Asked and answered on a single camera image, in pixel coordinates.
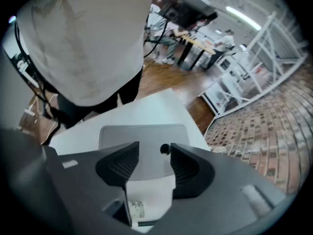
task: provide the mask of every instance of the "person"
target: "person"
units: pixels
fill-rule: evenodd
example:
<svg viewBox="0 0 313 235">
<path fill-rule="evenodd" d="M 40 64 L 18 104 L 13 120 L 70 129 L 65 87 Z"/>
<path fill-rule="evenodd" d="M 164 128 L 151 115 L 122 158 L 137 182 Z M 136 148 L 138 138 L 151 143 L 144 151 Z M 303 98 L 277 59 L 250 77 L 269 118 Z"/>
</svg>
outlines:
<svg viewBox="0 0 313 235">
<path fill-rule="evenodd" d="M 204 69 L 207 71 L 210 69 L 215 62 L 227 51 L 229 48 L 235 45 L 234 42 L 234 32 L 232 30 L 226 30 L 226 36 L 222 37 L 217 43 L 214 44 L 214 51 L 216 54 L 211 56 L 207 67 Z"/>
<path fill-rule="evenodd" d="M 137 96 L 143 29 L 151 2 L 162 0 L 30 0 L 17 22 L 30 58 L 58 93 L 70 128 Z"/>
<path fill-rule="evenodd" d="M 150 42 L 156 43 L 161 37 L 163 32 L 162 30 L 157 31 L 153 37 L 150 37 Z M 174 64 L 174 52 L 176 47 L 178 46 L 178 42 L 173 39 L 171 36 L 180 37 L 188 33 L 183 29 L 180 29 L 178 25 L 168 22 L 167 27 L 165 29 L 165 34 L 160 40 L 160 44 L 168 46 L 166 57 L 162 60 L 162 63 L 172 65 Z"/>
</svg>

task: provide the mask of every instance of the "table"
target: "table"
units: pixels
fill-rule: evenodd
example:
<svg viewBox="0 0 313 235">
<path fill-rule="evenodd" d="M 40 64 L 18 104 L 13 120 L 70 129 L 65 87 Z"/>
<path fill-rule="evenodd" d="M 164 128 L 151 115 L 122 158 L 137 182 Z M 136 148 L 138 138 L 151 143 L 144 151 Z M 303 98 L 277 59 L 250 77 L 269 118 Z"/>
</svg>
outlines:
<svg viewBox="0 0 313 235">
<path fill-rule="evenodd" d="M 183 124 L 190 145 L 209 150 L 199 128 L 172 89 L 152 94 L 93 117 L 56 135 L 50 146 L 58 155 L 97 150 L 105 125 Z"/>
<path fill-rule="evenodd" d="M 191 39 L 190 37 L 188 36 L 181 36 L 182 39 L 186 40 L 188 43 L 182 53 L 182 55 L 180 56 L 179 60 L 177 61 L 177 65 L 179 67 L 181 67 L 183 70 L 188 70 L 188 71 L 191 71 L 192 68 L 196 65 L 196 63 L 199 61 L 199 59 L 201 58 L 202 54 L 207 51 L 209 52 L 210 54 L 214 55 L 215 54 L 215 51 L 209 47 L 209 46 L 204 46 L 199 40 L 194 40 L 194 39 Z M 193 64 L 188 67 L 188 65 L 184 62 L 185 58 L 187 57 L 189 51 L 191 50 L 192 48 L 192 45 L 196 45 L 198 47 L 200 47 L 202 49 L 202 51 L 200 52 L 200 54 L 197 56 L 197 58 L 195 59 L 195 61 L 193 62 Z"/>
</svg>

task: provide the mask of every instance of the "ceiling light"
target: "ceiling light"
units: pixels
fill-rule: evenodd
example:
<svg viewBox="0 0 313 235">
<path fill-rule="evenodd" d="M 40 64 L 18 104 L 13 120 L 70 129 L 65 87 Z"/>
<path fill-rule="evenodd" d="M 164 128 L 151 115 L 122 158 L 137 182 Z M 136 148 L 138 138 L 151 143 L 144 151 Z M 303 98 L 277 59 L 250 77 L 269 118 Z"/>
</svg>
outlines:
<svg viewBox="0 0 313 235">
<path fill-rule="evenodd" d="M 12 23 L 12 22 L 14 22 L 15 20 L 16 20 L 16 16 L 10 17 L 10 19 L 9 19 L 9 24 Z"/>
<path fill-rule="evenodd" d="M 245 14 L 241 13 L 238 10 L 235 10 L 232 7 L 227 6 L 226 10 L 235 14 L 236 16 L 240 17 L 242 20 L 246 21 L 248 24 L 250 24 L 253 28 L 255 28 L 256 30 L 260 30 L 261 26 L 259 24 L 257 24 L 254 20 L 252 20 L 251 18 L 247 17 Z"/>
<path fill-rule="evenodd" d="M 240 47 L 243 51 L 246 50 L 246 47 L 245 47 L 244 45 L 239 45 L 239 47 Z"/>
</svg>

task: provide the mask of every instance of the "black pants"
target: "black pants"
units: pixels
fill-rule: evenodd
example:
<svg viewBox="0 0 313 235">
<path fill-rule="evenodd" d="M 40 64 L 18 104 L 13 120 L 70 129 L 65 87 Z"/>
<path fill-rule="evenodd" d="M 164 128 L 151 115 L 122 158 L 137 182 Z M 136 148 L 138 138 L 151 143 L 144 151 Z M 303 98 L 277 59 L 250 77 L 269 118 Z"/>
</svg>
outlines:
<svg viewBox="0 0 313 235">
<path fill-rule="evenodd" d="M 77 106 L 72 102 L 68 101 L 62 94 L 58 94 L 59 110 L 67 115 L 66 117 L 67 120 L 64 123 L 65 127 L 68 129 L 74 126 L 92 111 L 104 113 L 116 108 L 117 94 L 119 94 L 123 104 L 127 104 L 134 101 L 138 94 L 141 76 L 142 70 L 131 81 L 125 84 L 122 88 L 120 88 L 107 100 L 94 106 L 88 107 Z"/>
<path fill-rule="evenodd" d="M 215 53 L 216 54 L 211 56 L 211 59 L 207 64 L 206 70 L 210 69 L 215 64 L 215 62 L 219 59 L 219 57 L 223 55 L 224 52 L 215 50 Z"/>
</svg>

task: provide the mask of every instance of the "wooden floor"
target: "wooden floor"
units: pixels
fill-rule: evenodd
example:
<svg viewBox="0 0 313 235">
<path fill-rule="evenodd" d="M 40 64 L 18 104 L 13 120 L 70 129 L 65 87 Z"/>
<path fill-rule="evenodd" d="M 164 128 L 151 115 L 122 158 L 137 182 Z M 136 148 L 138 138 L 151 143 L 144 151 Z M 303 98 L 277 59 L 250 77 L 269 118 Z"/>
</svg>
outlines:
<svg viewBox="0 0 313 235">
<path fill-rule="evenodd" d="M 166 50 L 161 51 L 159 60 L 162 60 Z M 140 82 L 137 99 L 143 98 L 150 94 L 172 88 L 179 100 L 186 107 L 200 131 L 204 133 L 212 121 L 214 115 L 210 108 L 197 95 L 206 89 L 213 79 L 217 76 L 213 71 L 211 73 L 203 72 L 201 69 L 194 68 L 192 71 L 184 71 L 176 66 L 161 65 L 145 61 L 146 69 Z M 51 100 L 52 106 L 57 107 L 56 97 Z M 26 132 L 31 133 L 40 142 L 43 142 L 53 121 L 36 114 L 35 117 L 24 114 L 20 126 Z"/>
</svg>

